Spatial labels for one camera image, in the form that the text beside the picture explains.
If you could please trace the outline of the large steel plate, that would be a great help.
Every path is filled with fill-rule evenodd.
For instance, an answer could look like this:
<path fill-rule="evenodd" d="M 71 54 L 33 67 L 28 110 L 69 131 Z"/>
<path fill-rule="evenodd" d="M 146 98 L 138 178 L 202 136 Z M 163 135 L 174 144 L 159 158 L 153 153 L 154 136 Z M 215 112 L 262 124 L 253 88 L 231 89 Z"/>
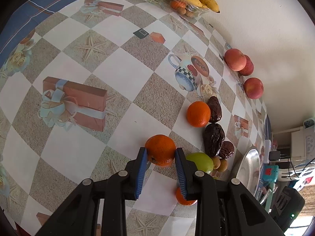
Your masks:
<path fill-rule="evenodd" d="M 238 167 L 236 178 L 247 188 L 247 190 L 255 195 L 260 177 L 260 158 L 256 147 L 249 148 L 244 155 Z"/>

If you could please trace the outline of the green fruit left one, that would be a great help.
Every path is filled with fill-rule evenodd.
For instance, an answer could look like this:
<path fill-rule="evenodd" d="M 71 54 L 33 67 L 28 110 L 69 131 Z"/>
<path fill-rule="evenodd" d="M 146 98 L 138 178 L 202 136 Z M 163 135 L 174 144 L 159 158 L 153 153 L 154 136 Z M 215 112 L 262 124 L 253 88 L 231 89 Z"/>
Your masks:
<path fill-rule="evenodd" d="M 186 160 L 193 161 L 198 170 L 210 174 L 214 169 L 213 160 L 203 152 L 189 153 Z"/>

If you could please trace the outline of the red apple middle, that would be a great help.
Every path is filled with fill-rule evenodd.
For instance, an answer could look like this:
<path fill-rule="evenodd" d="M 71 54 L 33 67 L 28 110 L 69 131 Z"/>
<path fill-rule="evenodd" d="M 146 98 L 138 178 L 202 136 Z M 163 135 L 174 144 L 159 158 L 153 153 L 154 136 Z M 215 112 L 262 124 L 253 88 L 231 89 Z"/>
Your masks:
<path fill-rule="evenodd" d="M 246 58 L 246 65 L 242 70 L 239 71 L 239 74 L 242 76 L 250 76 L 254 71 L 254 65 L 251 59 L 249 58 L 249 56 L 245 55 L 245 58 Z"/>

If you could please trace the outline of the brown longan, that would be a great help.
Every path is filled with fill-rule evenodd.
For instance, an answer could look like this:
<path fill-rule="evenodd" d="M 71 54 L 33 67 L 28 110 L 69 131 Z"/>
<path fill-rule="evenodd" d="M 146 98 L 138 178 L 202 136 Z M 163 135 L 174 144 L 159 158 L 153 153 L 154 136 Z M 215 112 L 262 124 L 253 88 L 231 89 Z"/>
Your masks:
<path fill-rule="evenodd" d="M 220 165 L 221 165 L 221 160 L 220 160 L 219 156 L 214 156 L 211 159 L 212 159 L 213 164 L 214 164 L 213 170 L 218 169 L 220 167 Z"/>
<path fill-rule="evenodd" d="M 222 173 L 225 172 L 228 168 L 228 162 L 226 159 L 220 159 L 220 166 L 217 168 L 217 171 Z"/>

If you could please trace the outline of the red apple right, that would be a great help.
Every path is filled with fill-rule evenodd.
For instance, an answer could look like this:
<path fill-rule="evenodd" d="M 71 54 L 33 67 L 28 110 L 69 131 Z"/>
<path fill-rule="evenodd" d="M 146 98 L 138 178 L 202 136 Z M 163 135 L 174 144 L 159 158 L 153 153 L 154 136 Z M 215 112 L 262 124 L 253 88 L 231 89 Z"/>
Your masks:
<path fill-rule="evenodd" d="M 259 78 L 248 78 L 244 83 L 244 90 L 250 99 L 259 99 L 264 92 L 264 85 Z"/>

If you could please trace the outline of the orange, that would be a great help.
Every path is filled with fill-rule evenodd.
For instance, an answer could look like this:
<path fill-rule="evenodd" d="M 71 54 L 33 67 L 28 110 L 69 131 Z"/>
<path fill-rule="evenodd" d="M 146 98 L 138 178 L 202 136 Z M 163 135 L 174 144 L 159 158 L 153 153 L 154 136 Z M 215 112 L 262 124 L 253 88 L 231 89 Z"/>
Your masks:
<path fill-rule="evenodd" d="M 196 101 L 190 104 L 186 112 L 186 119 L 193 127 L 205 127 L 211 116 L 209 106 L 202 101 Z"/>
<path fill-rule="evenodd" d="M 175 158 L 175 142 L 166 135 L 150 137 L 146 143 L 148 160 L 160 167 L 171 167 Z"/>
<path fill-rule="evenodd" d="M 181 205 L 184 205 L 184 206 L 192 206 L 197 203 L 197 200 L 186 200 L 184 196 L 182 195 L 180 188 L 177 188 L 175 196 L 176 196 L 177 201 Z"/>

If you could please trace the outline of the small dark date top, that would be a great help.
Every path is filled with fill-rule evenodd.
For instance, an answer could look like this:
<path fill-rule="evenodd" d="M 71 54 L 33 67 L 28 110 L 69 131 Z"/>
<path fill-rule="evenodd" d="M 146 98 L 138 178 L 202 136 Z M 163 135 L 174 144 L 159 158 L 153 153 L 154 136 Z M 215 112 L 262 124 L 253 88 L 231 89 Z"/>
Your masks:
<path fill-rule="evenodd" d="M 219 103 L 219 100 L 216 98 L 216 96 L 212 96 L 208 102 L 207 105 L 210 109 L 210 123 L 217 123 L 221 120 L 222 117 L 222 111 L 221 111 L 221 105 Z"/>

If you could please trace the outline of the red apple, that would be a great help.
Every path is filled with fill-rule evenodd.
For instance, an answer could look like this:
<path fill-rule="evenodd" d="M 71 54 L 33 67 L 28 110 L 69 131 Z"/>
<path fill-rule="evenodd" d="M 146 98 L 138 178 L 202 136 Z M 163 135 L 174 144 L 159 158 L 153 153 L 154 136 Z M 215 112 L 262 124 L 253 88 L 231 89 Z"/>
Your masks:
<path fill-rule="evenodd" d="M 248 78 L 244 83 L 244 90 L 250 99 L 259 99 L 264 92 L 264 85 L 259 78 Z"/>
<path fill-rule="evenodd" d="M 224 54 L 224 60 L 233 71 L 244 69 L 247 63 L 245 55 L 238 49 L 229 49 Z"/>
<path fill-rule="evenodd" d="M 242 70 L 239 71 L 239 74 L 242 76 L 250 76 L 254 71 L 254 65 L 251 59 L 249 58 L 249 56 L 245 55 L 245 58 L 246 58 L 246 65 Z"/>

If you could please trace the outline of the teal plastic box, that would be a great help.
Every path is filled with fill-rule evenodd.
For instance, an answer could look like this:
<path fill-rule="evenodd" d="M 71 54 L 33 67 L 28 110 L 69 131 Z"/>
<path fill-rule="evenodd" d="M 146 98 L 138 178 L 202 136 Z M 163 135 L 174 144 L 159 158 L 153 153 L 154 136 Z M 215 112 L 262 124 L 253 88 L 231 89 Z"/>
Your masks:
<path fill-rule="evenodd" d="M 278 179 L 279 166 L 278 165 L 266 165 L 264 166 L 262 180 L 264 182 L 275 183 Z"/>

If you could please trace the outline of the brown longan right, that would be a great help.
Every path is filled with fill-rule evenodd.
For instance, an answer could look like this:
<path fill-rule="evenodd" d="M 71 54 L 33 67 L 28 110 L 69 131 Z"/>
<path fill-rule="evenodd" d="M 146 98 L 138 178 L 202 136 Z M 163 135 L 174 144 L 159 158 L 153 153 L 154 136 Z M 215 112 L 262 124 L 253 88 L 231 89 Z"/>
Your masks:
<path fill-rule="evenodd" d="M 222 173 L 225 172 L 228 168 L 228 162 L 226 159 L 220 159 L 220 166 L 217 168 L 217 171 Z"/>

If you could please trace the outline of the brown longan left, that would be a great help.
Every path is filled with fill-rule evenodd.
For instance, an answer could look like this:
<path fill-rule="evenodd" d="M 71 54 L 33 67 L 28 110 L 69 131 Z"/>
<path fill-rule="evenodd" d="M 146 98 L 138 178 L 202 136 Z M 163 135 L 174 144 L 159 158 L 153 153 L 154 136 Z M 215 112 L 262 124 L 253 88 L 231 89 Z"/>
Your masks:
<path fill-rule="evenodd" d="M 214 164 L 213 170 L 218 169 L 220 167 L 220 165 L 221 165 L 221 160 L 220 160 L 219 156 L 214 156 L 211 159 L 212 159 L 213 164 Z"/>

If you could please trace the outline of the round dark date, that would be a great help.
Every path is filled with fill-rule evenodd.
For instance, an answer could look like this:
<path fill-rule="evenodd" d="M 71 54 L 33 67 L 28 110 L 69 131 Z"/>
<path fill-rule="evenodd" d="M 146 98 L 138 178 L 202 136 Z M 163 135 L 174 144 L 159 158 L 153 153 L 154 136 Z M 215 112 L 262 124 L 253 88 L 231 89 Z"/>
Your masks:
<path fill-rule="evenodd" d="M 229 159 L 231 156 L 233 156 L 235 151 L 234 145 L 230 141 L 224 141 L 221 145 L 221 149 L 219 151 L 219 156 L 222 159 Z"/>

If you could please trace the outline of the orange beside dates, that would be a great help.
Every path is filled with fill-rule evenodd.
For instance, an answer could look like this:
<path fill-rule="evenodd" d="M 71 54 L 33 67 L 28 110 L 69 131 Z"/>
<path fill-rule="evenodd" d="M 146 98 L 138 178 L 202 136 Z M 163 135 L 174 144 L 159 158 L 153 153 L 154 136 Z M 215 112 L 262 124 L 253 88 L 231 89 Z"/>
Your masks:
<path fill-rule="evenodd" d="M 196 101 L 190 104 L 186 112 L 186 119 L 193 127 L 205 127 L 211 116 L 209 106 L 202 101 Z"/>

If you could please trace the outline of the black power adapter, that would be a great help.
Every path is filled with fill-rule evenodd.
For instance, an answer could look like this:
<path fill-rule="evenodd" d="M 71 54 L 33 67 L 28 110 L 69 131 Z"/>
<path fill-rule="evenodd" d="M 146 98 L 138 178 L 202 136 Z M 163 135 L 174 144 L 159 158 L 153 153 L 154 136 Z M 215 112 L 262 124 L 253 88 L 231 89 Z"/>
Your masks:
<path fill-rule="evenodd" d="M 269 152 L 269 160 L 270 161 L 279 161 L 281 159 L 280 151 L 270 151 Z"/>

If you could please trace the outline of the red apple left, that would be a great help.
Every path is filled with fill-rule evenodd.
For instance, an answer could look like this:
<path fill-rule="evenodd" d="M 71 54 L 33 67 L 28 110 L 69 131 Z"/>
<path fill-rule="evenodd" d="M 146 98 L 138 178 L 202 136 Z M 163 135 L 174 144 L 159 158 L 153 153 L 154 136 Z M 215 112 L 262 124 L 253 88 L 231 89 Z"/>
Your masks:
<path fill-rule="evenodd" d="M 224 60 L 233 71 L 244 69 L 247 63 L 245 55 L 238 49 L 229 49 L 224 54 Z"/>

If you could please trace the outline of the checkered patterned tablecloth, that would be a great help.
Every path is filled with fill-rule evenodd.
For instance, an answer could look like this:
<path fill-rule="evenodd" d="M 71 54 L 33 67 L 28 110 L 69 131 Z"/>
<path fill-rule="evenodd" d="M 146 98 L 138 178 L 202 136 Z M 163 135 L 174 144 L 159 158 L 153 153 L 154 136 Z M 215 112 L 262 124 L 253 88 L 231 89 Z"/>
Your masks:
<path fill-rule="evenodd" d="M 104 180 L 154 135 L 204 150 L 186 111 L 217 96 L 235 153 L 264 155 L 262 100 L 224 61 L 202 17 L 153 0 L 29 0 L 1 35 L 1 207 L 30 235 L 85 178 Z"/>

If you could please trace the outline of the white power strip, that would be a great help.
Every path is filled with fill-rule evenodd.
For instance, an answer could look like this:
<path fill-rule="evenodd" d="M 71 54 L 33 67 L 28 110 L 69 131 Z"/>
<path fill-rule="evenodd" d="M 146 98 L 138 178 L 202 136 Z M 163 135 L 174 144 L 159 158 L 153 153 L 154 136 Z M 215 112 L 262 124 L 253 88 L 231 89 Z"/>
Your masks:
<path fill-rule="evenodd" d="M 268 164 L 270 162 L 269 160 L 269 154 L 271 152 L 272 142 L 271 140 L 265 140 L 264 142 L 264 157 L 263 157 L 263 163 Z"/>

